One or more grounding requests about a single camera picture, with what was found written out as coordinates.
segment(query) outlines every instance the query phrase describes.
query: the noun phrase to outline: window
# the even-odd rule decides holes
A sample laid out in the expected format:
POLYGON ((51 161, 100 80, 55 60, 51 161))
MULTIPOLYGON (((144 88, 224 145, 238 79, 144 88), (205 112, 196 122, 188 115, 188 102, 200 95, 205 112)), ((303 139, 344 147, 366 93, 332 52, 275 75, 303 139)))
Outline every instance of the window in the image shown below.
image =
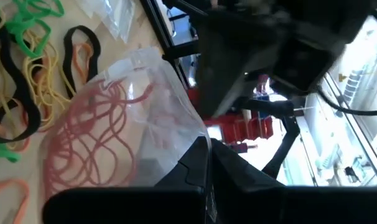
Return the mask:
MULTIPOLYGON (((377 21, 373 17, 347 45, 329 75, 349 108, 377 110, 377 21)), ((354 116, 354 120, 377 157, 377 116, 354 116)))

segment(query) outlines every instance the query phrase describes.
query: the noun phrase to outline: elastic band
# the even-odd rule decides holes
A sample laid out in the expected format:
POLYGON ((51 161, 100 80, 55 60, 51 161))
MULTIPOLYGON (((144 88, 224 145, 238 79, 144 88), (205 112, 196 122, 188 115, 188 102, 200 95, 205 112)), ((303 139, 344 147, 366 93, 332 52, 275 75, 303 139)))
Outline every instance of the elastic band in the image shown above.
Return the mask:
MULTIPOLYGON (((18 100, 13 99, 13 98, 11 100, 14 101, 18 105, 18 107, 21 109, 21 113, 24 114, 25 111, 22 108, 21 103, 18 100)), ((12 124, 12 133, 13 133, 14 136, 17 136, 17 127, 15 125, 15 121, 13 119, 10 119, 10 120, 11 120, 11 124, 12 124)), ((0 124, 0 136, 5 138, 6 133, 7 133, 6 128, 0 124)), ((30 139, 29 137, 26 138, 24 140, 24 142, 22 143, 21 147, 17 147, 17 142, 13 142, 14 143, 13 145, 12 145, 11 142, 9 142, 9 143, 6 144, 6 146, 13 152, 24 152, 29 145, 29 139, 30 139)))
POLYGON ((17 184, 20 186, 24 193, 24 197, 20 204, 19 210, 17 211, 17 215, 14 217, 13 224, 21 224, 24 215, 26 214, 28 198, 29 198, 29 187, 28 184, 20 179, 9 179, 0 181, 0 192, 4 190, 6 187, 10 186, 11 184, 17 184))
MULTIPOLYGON (((30 40, 31 48, 33 49, 36 44, 40 42, 40 37, 36 36, 30 30, 27 31, 27 36, 30 40)), ((34 103, 39 109, 44 109, 44 116, 42 116, 41 119, 42 124, 41 129, 38 130, 39 132, 46 131, 52 127, 54 121, 57 119, 57 112, 62 112, 65 109, 65 106, 70 102, 68 98, 65 98, 54 89, 54 77, 57 69, 59 69, 60 76, 65 85, 68 86, 68 89, 72 90, 65 74, 60 69, 61 66, 58 61, 58 52, 50 42, 47 42, 42 59, 44 62, 43 65, 35 65, 32 64, 35 58, 31 59, 30 57, 26 57, 23 61, 22 67, 34 103), (40 70, 37 73, 32 74, 35 68, 40 68, 40 70)), ((27 124, 25 115, 23 115, 23 121, 24 124, 27 124)))
POLYGON ((8 161, 15 163, 21 159, 21 155, 8 150, 6 144, 0 144, 0 158, 6 158, 8 161))
POLYGON ((93 49, 91 46, 87 43, 82 43, 82 44, 75 44, 73 48, 73 54, 72 54, 72 60, 75 69, 78 71, 79 76, 81 78, 81 83, 85 84, 88 80, 88 72, 89 72, 89 59, 93 55, 93 49), (78 52, 79 52, 79 47, 82 47, 83 49, 86 50, 86 59, 85 59, 85 71, 81 68, 81 66, 78 63, 78 52))
POLYGON ((54 127, 55 134, 45 146, 48 150, 44 161, 46 199, 61 190, 74 187, 126 186, 136 175, 134 152, 120 135, 128 120, 127 107, 148 99, 154 89, 154 84, 149 84, 141 96, 128 99, 128 94, 123 87, 123 79, 110 84, 106 92, 103 91, 104 81, 102 79, 89 83, 87 88, 90 91, 77 95, 75 103, 70 105, 63 117, 64 123, 58 123, 54 127), (96 97, 101 97, 102 100, 88 103, 88 99, 96 99, 96 97), (106 129, 100 133, 96 129, 96 134, 92 133, 95 124, 103 118, 109 122, 106 129), (110 141, 113 142, 113 148, 109 147, 110 141), (131 169, 125 177, 118 175, 120 153, 115 152, 123 149, 127 150, 131 159, 131 169), (100 171, 96 156, 100 151, 107 151, 113 157, 114 169, 108 177, 104 177, 104 173, 100 171), (56 165, 58 159, 63 161, 63 166, 56 165), (79 170, 68 173, 71 168, 79 170))
MULTIPOLYGON (((98 40, 96 34, 89 28, 85 26, 76 26, 67 31, 67 34, 65 34, 64 36, 65 57, 63 61, 63 71, 69 84, 72 86, 75 92, 77 91, 77 89, 75 88, 71 66, 73 58, 72 36, 76 30, 80 30, 88 36, 91 46, 93 48, 93 55, 89 59, 88 78, 86 79, 86 82, 90 81, 93 77, 95 77, 98 74, 97 61, 101 53, 100 41, 98 40)), ((67 86, 66 89, 68 97, 72 99, 73 93, 67 88, 67 86)))
POLYGON ((57 12, 53 11, 51 5, 43 0, 13 0, 13 2, 17 5, 19 12, 13 17, 12 21, 6 23, 6 27, 11 34, 16 36, 17 43, 28 57, 40 57, 52 31, 51 28, 43 20, 41 20, 41 18, 45 16, 63 16, 64 8, 62 3, 59 0, 53 0, 58 8, 57 12), (45 4, 48 7, 42 7, 40 4, 45 4), (29 6, 40 12, 31 12, 28 8, 29 6), (24 44, 23 35, 27 30, 34 27, 36 24, 44 28, 45 35, 42 37, 40 43, 37 44, 35 50, 30 50, 30 48, 24 44))
MULTIPOLYGON (((40 112, 38 107, 36 107, 35 103, 33 102, 29 86, 27 81, 24 78, 24 75, 21 73, 21 71, 16 67, 16 65, 12 61, 12 57, 10 54, 10 48, 11 48, 11 41, 10 36, 7 33, 7 30, 5 27, 2 27, 0 29, 0 41, 1 41, 1 51, 0 51, 0 59, 3 67, 5 70, 10 74, 12 77, 14 83, 16 84, 16 91, 14 92, 13 98, 19 100, 25 109, 29 125, 27 126, 27 129, 15 137, 14 139, 6 139, 0 137, 0 143, 7 143, 7 142, 13 142, 13 141, 20 141, 25 138, 28 138, 30 135, 34 134, 39 126, 40 126, 40 112)), ((13 101, 9 101, 7 103, 9 108, 12 108, 12 106, 16 107, 16 103, 13 101)), ((5 111, 4 108, 0 108, 0 121, 2 120, 2 117, 4 116, 5 111)))

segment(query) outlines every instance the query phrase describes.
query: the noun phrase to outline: plastic bag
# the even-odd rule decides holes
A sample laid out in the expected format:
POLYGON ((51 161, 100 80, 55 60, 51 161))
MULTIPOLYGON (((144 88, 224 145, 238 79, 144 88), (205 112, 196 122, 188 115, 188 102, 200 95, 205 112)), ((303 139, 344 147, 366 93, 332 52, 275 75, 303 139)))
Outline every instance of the plastic bag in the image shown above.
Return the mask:
POLYGON ((132 0, 76 1, 90 18, 96 13, 115 39, 120 36, 125 43, 128 41, 135 9, 132 0))
POLYGON ((135 8, 136 5, 132 0, 122 1, 123 12, 119 23, 119 35, 124 40, 125 44, 128 42, 135 8))
POLYGON ((45 198, 153 186, 198 136, 207 129, 174 69, 156 48, 132 52, 87 83, 42 141, 45 198))

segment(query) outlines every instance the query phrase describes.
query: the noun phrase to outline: beige table surface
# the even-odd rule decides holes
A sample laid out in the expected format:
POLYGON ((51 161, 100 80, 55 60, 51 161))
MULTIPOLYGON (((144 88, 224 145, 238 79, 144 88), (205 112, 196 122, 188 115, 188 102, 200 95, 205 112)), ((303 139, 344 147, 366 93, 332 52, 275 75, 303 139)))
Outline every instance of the beige table surface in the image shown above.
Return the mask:
MULTIPOLYGON (((67 30, 77 25, 84 25, 95 32, 101 44, 101 56, 98 61, 99 71, 103 71, 112 65, 115 61, 121 59, 123 54, 131 50, 156 46, 161 49, 157 41, 156 35, 152 30, 150 22, 141 6, 139 0, 134 0, 136 10, 131 33, 127 44, 120 38, 115 40, 105 25, 96 16, 89 18, 75 3, 71 0, 61 0, 65 9, 65 15, 62 18, 47 17, 44 19, 52 28, 51 43, 56 46, 60 52, 60 59, 64 58, 63 37, 67 30)), ((7 16, 15 11, 14 3, 10 1, 0 0, 0 5, 6 12, 7 16)), ((160 6, 161 12, 166 17, 166 8, 160 6)), ((76 35, 74 42, 86 41, 82 35, 76 35)), ((136 130, 138 137, 133 139, 133 147, 138 148, 140 144, 140 135, 143 130, 136 130)), ((43 149, 39 148, 39 144, 43 138, 43 134, 35 134, 31 137, 30 146, 22 155, 22 160, 16 164, 11 164, 5 159, 0 159, 0 180, 10 178, 19 178, 29 184, 30 196, 26 215, 22 223, 41 223, 40 209, 43 204, 39 197, 40 183, 40 159, 39 154, 43 149)), ((12 223, 14 216, 19 208, 22 199, 21 190, 16 186, 10 186, 0 193, 0 224, 12 223)))

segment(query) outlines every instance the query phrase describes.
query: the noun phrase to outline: black metal frame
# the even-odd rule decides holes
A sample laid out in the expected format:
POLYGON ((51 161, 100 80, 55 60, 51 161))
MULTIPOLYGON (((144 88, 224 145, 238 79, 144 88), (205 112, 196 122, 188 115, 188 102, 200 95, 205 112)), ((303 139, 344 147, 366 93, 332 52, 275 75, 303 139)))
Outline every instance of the black metal frame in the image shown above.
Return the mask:
POLYGON ((186 13, 183 13, 183 14, 180 14, 180 15, 177 15, 177 16, 172 16, 172 17, 169 18, 169 21, 175 21, 177 19, 181 19, 181 18, 184 18, 186 16, 188 16, 186 13))
POLYGON ((157 39, 164 51, 163 59, 167 60, 171 66, 176 71, 179 80, 182 82, 185 89, 189 88, 189 81, 187 80, 186 74, 179 60, 179 57, 195 54, 192 44, 188 42, 180 45, 175 45, 173 43, 172 37, 169 34, 168 27, 162 17, 161 11, 159 10, 156 0, 140 0, 144 12, 146 13, 154 32, 156 33, 157 39))

